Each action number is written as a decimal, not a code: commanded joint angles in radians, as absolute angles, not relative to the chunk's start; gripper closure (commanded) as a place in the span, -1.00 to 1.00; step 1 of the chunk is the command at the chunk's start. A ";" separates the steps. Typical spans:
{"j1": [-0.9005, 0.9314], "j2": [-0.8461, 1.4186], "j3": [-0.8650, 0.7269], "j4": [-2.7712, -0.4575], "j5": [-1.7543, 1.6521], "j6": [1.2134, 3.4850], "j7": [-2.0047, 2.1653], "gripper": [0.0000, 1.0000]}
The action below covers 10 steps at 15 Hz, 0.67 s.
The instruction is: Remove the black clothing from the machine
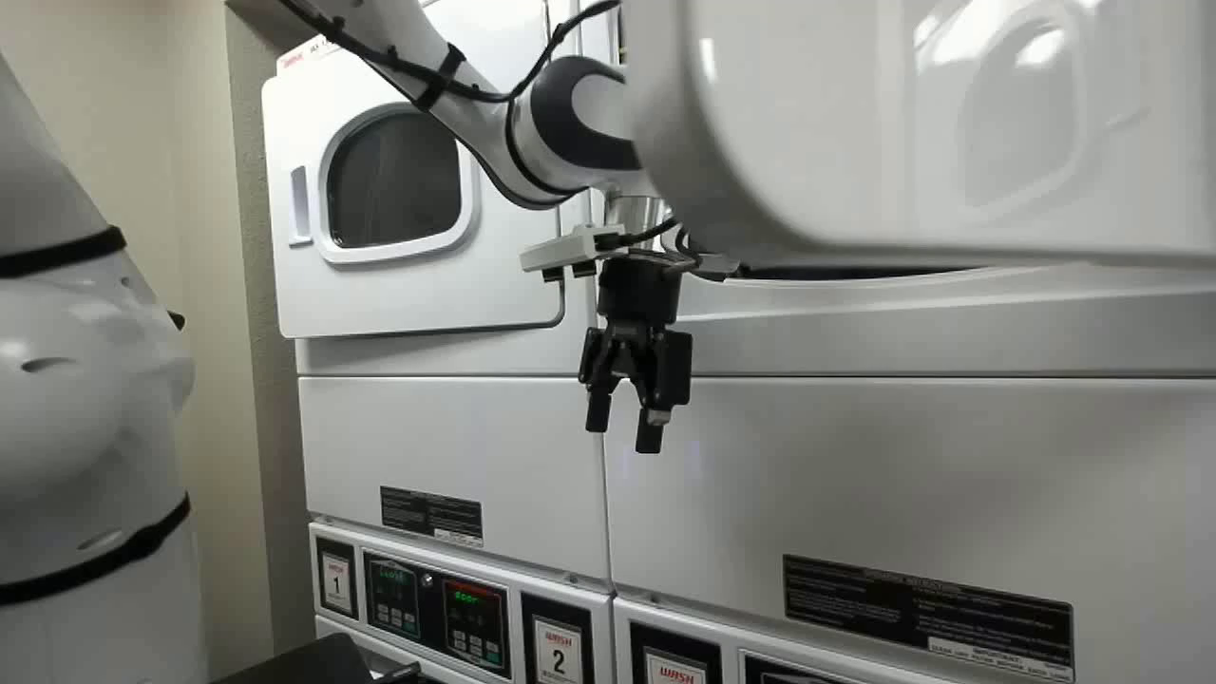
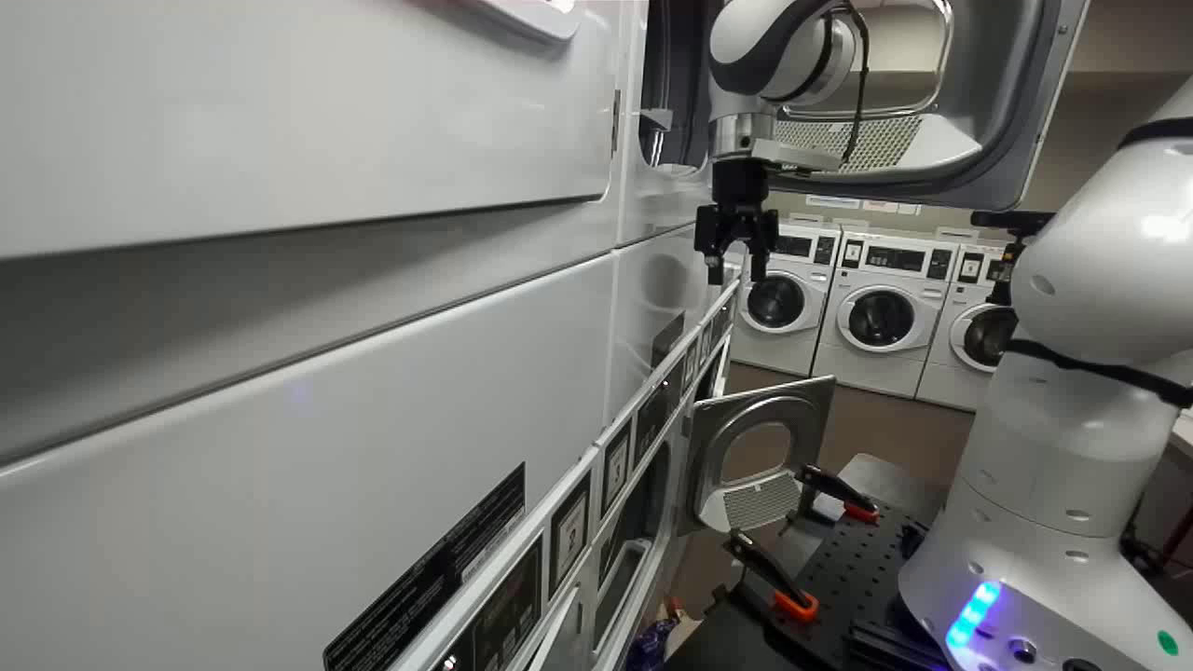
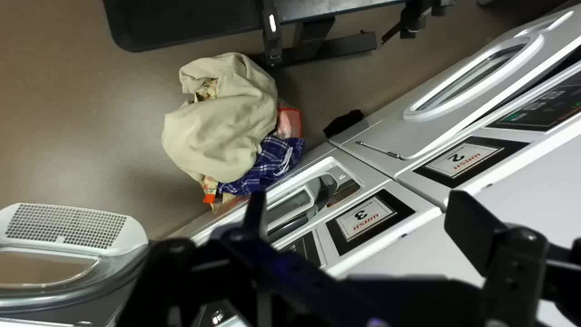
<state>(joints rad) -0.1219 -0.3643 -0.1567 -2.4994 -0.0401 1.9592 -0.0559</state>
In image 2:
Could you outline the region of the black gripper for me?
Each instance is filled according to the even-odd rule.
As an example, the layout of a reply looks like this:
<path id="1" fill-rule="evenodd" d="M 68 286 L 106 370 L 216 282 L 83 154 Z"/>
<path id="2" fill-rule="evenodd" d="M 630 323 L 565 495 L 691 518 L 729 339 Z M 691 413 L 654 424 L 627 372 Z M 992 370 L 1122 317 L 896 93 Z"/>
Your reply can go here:
<path id="1" fill-rule="evenodd" d="M 748 281 L 763 281 L 775 250 L 779 214 L 768 209 L 763 160 L 721 160 L 713 167 L 713 203 L 696 209 L 695 245 L 703 254 L 708 282 L 722 282 L 722 254 L 748 250 Z"/>

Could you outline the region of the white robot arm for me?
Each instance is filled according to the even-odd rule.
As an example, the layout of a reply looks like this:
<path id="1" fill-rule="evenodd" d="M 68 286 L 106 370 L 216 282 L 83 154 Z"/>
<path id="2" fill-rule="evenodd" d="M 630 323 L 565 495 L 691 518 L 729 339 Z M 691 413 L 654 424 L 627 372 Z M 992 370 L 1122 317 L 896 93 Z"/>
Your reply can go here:
<path id="1" fill-rule="evenodd" d="M 775 189 L 956 204 L 1011 220 L 1091 0 L 886 0 L 944 17 L 937 90 L 886 167 L 775 137 L 784 121 L 860 126 L 880 0 L 717 0 L 708 266 L 768 254 Z M 1122 529 L 1193 389 L 1190 96 L 1171 93 L 1029 235 L 1011 343 L 975 401 L 946 502 L 900 598 L 951 671 L 1193 671 L 1190 624 L 1122 556 Z"/>

